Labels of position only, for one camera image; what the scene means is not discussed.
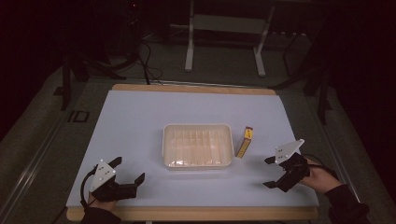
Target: black sleeve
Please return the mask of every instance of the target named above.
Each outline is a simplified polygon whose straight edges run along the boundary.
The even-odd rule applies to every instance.
[[[359,203],[348,185],[342,185],[325,193],[332,207],[329,218],[332,224],[369,224],[369,206]]]
[[[84,210],[85,215],[84,218],[81,220],[81,224],[120,224],[121,219],[116,217],[111,212],[95,208],[95,207],[88,207]]]

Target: yellow object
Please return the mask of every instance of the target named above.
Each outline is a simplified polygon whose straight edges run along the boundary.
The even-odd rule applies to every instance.
[[[247,126],[245,128],[244,139],[242,140],[241,147],[239,147],[238,153],[236,153],[237,158],[242,158],[245,155],[245,152],[247,151],[248,146],[250,145],[252,137],[253,137],[253,128]]]

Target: human hand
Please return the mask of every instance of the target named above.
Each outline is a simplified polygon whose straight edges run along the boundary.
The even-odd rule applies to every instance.
[[[107,210],[109,212],[111,212],[111,210],[113,210],[113,208],[116,206],[117,202],[118,201],[114,201],[114,202],[100,202],[95,197],[93,197],[93,195],[91,193],[90,193],[90,197],[88,199],[89,207],[101,208],[101,209],[105,209],[105,210]]]
[[[309,159],[307,160],[308,164],[318,165],[314,161],[311,161]],[[309,170],[310,176],[304,177],[300,181],[300,183],[308,186],[311,189],[314,189],[319,193],[326,193],[327,191],[342,185],[342,183],[338,181],[334,176],[321,168],[310,167]]]

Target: cable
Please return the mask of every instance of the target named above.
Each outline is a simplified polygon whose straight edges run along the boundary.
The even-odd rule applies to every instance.
[[[81,204],[84,208],[88,207],[87,201],[85,201],[85,197],[84,197],[84,189],[85,189],[85,183],[87,182],[88,178],[91,175],[94,175],[96,172],[96,168],[97,165],[95,165],[95,167],[93,168],[93,170],[91,170],[89,173],[87,173],[87,175],[84,177],[84,179],[81,182],[81,188],[79,189],[79,196],[81,198]]]

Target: metal stand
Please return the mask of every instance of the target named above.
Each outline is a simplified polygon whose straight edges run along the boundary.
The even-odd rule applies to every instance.
[[[268,35],[268,28],[275,11],[275,6],[271,6],[266,20],[256,20],[248,18],[234,18],[209,15],[194,15],[194,1],[190,0],[190,24],[189,24],[189,45],[187,47],[187,57],[185,71],[192,71],[192,61],[194,55],[194,29],[213,30],[222,32],[237,32],[245,34],[261,35],[260,43],[253,49],[257,72],[259,77],[265,76],[264,65],[262,63],[262,47]]]

